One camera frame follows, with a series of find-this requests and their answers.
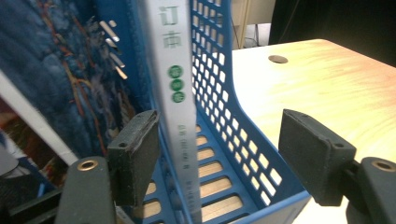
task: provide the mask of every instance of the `white book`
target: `white book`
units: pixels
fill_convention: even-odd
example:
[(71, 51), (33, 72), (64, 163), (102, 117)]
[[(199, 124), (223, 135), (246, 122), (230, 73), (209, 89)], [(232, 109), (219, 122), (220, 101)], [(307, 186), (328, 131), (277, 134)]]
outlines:
[(161, 128), (194, 223), (202, 222), (189, 0), (139, 0)]

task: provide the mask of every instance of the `wooden table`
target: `wooden table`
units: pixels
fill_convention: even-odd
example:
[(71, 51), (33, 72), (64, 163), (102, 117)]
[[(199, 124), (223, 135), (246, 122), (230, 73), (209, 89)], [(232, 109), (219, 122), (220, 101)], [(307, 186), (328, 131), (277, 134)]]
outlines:
[[(287, 63), (273, 63), (271, 55)], [(326, 40), (233, 52), (233, 79), (241, 106), (277, 146), (282, 110), (312, 116), (358, 149), (396, 162), (396, 68)], [(313, 201), (294, 223), (347, 223), (341, 208)]]

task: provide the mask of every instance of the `table surface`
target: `table surface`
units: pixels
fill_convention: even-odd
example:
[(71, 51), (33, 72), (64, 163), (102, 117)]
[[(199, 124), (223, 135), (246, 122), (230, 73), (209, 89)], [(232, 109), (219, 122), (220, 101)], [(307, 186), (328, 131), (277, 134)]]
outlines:
[[(269, 56), (287, 63), (273, 63)], [(356, 160), (396, 162), (396, 68), (326, 40), (233, 52), (233, 82), (247, 115), (277, 146), (282, 110), (317, 119), (357, 149)], [(347, 223), (311, 201), (294, 223)]]

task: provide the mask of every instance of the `blue plastic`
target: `blue plastic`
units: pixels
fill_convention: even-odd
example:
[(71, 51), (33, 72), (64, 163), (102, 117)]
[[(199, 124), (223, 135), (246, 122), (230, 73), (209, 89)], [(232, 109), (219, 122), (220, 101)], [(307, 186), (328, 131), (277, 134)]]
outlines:
[[(149, 70), (145, 39), (141, 35), (135, 0), (96, 0), (100, 20), (115, 21), (117, 43), (122, 51), (123, 68), (142, 109), (151, 105)], [(232, 71), (231, 1), (191, 0), (191, 38), (193, 93), (197, 105), (198, 136), (207, 143), (198, 150), (213, 150), (213, 156), (200, 166), (217, 162), (222, 170), (201, 177), (201, 185), (226, 178), (231, 186), (202, 199), (203, 207), (231, 196), (242, 206), (206, 223), (238, 220), (252, 223), (291, 223), (303, 209), (309, 195), (277, 153), (276, 148), (241, 109), (234, 89)], [(153, 182), (156, 190), (146, 203), (159, 202), (161, 211), (137, 220), (142, 223), (191, 223), (185, 199), (175, 178), (176, 172), (167, 150), (156, 165)]]

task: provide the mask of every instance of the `green circle label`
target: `green circle label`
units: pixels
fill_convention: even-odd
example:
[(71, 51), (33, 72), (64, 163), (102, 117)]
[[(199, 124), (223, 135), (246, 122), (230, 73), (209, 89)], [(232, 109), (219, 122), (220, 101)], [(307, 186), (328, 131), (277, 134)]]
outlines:
[(171, 82), (171, 89), (173, 91), (180, 91), (184, 87), (184, 82), (181, 79), (175, 79)]
[(171, 78), (178, 78), (183, 75), (183, 68), (181, 68), (179, 65), (173, 65), (168, 69), (168, 75)]
[(182, 92), (182, 91), (177, 91), (177, 92), (175, 92), (175, 93), (172, 95), (172, 100), (173, 100), (175, 103), (183, 102), (185, 98), (186, 98), (186, 95), (185, 95), (184, 92)]

